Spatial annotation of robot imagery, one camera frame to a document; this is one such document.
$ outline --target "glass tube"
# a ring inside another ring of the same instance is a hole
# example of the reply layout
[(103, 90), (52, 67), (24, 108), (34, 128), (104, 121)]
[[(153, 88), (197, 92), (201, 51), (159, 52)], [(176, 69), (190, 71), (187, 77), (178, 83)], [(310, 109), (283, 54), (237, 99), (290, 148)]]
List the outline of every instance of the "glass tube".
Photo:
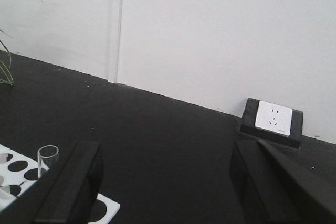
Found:
[(58, 161), (58, 152), (58, 148), (54, 145), (46, 145), (38, 149), (38, 178), (41, 178), (41, 176)]

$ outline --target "white tray with holes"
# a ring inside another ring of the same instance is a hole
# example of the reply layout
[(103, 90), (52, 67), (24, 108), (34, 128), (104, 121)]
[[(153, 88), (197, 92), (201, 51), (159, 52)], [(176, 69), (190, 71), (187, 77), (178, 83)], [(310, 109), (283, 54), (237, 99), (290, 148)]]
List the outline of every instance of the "white tray with holes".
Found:
[[(37, 162), (6, 146), (0, 145), (0, 212), (20, 197), (36, 180)], [(120, 205), (98, 194), (95, 205), (103, 203), (104, 211), (95, 216), (94, 224), (108, 224), (118, 212)]]

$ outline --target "black outlet base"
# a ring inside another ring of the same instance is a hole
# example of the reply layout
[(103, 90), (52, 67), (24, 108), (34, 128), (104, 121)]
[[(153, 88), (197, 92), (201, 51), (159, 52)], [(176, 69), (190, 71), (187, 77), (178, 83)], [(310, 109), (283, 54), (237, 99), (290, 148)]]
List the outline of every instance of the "black outlet base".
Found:
[(299, 148), (301, 144), (303, 112), (293, 110), (289, 136), (283, 136), (271, 131), (255, 128), (259, 100), (248, 98), (245, 106), (240, 132), (262, 139), (270, 140), (293, 148)]

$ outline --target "white outlet faceplate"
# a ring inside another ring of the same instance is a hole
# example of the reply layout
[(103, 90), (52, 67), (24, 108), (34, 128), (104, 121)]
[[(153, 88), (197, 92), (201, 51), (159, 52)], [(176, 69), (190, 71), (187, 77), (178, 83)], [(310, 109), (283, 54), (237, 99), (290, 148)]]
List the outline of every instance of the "white outlet faceplate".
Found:
[(260, 101), (255, 127), (284, 136), (290, 135), (293, 109)]

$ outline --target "black table surface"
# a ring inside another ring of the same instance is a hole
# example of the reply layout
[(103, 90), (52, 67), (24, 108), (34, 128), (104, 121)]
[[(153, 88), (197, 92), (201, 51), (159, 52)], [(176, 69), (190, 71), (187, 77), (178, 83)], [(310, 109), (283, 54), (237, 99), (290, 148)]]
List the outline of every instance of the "black table surface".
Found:
[[(36, 160), (43, 145), (61, 155), (70, 141), (100, 142), (100, 192), (121, 205), (111, 223), (244, 223), (229, 177), (239, 118), (22, 56), (12, 73), (14, 86), (0, 85), (0, 144)], [(333, 144), (278, 148), (336, 182)]]

